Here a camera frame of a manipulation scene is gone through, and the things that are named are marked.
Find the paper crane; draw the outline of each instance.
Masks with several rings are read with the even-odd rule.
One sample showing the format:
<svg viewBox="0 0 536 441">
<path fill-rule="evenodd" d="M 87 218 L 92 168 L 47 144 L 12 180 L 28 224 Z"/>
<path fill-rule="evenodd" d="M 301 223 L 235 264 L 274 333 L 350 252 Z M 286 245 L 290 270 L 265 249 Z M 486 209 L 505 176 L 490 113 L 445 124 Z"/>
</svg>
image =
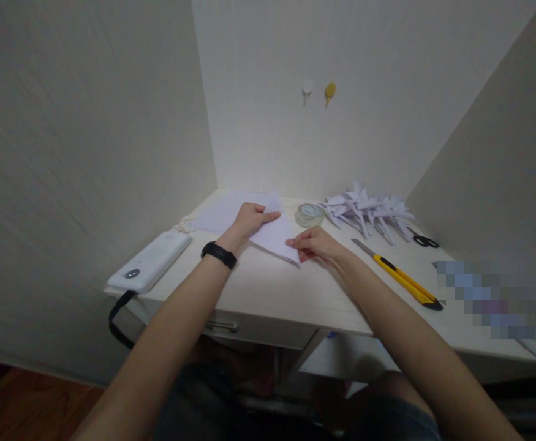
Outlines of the paper crane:
<svg viewBox="0 0 536 441">
<path fill-rule="evenodd" d="M 364 185 L 354 181 L 353 191 L 328 197 L 326 202 L 319 205 L 337 228 L 341 228 L 340 221 L 343 221 L 361 232 L 364 239 L 372 236 L 372 231 L 369 229 L 371 225 L 389 244 L 394 245 L 394 239 L 388 228 L 390 225 L 405 241 L 412 241 L 402 220 L 414 220 L 415 216 L 409 213 L 404 200 L 394 195 L 368 197 Z"/>
</svg>

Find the scissors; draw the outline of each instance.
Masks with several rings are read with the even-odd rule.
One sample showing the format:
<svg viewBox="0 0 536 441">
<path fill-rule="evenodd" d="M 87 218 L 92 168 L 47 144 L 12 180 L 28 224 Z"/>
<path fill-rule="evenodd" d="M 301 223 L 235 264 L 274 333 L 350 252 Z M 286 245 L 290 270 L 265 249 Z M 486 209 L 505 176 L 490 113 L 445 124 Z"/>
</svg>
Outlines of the scissors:
<svg viewBox="0 0 536 441">
<path fill-rule="evenodd" d="M 435 242 L 434 240 L 431 240 L 429 238 L 426 238 L 425 236 L 418 235 L 415 231 L 407 227 L 408 231 L 414 234 L 413 240 L 417 242 L 420 246 L 427 248 L 430 246 L 431 248 L 439 248 L 439 244 Z"/>
</svg>

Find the shorts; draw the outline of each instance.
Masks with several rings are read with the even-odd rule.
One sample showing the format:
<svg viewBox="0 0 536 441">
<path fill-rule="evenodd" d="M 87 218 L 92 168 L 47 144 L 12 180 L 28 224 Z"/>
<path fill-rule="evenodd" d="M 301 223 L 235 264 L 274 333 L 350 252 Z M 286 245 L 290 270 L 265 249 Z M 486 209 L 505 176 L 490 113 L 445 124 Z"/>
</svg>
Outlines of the shorts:
<svg viewBox="0 0 536 441">
<path fill-rule="evenodd" d="M 304 435 L 312 440 L 337 439 L 309 420 L 247 413 L 239 403 L 226 368 L 192 364 L 176 379 L 162 407 L 154 440 L 274 440 Z M 418 407 L 399 398 L 373 394 L 356 429 L 344 440 L 441 441 L 437 423 Z"/>
</svg>

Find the knee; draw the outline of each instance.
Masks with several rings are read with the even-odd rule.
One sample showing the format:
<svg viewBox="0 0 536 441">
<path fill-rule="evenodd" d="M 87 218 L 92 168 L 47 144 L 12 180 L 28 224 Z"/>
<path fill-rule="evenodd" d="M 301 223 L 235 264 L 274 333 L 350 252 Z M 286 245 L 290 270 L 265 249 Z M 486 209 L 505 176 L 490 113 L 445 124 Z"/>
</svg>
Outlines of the knee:
<svg viewBox="0 0 536 441">
<path fill-rule="evenodd" d="M 397 371 L 386 371 L 374 384 L 372 384 L 372 386 L 379 393 L 400 398 L 403 401 L 417 406 L 435 419 L 431 408 L 402 373 Z"/>
</svg>

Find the white wall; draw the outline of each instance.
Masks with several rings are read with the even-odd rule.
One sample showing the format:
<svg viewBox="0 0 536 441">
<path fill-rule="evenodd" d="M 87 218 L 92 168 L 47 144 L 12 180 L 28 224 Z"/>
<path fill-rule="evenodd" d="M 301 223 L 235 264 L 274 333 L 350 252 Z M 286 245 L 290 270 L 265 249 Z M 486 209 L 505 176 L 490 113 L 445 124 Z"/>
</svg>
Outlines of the white wall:
<svg viewBox="0 0 536 441">
<path fill-rule="evenodd" d="M 536 14 L 407 204 L 454 258 L 536 274 Z"/>
<path fill-rule="evenodd" d="M 536 0 L 192 0 L 219 187 L 406 197 Z M 303 79 L 316 82 L 303 108 Z M 325 86 L 337 93 L 325 110 Z"/>
<path fill-rule="evenodd" d="M 0 2 L 1 361 L 109 381 L 106 280 L 215 188 L 189 0 Z"/>
</svg>

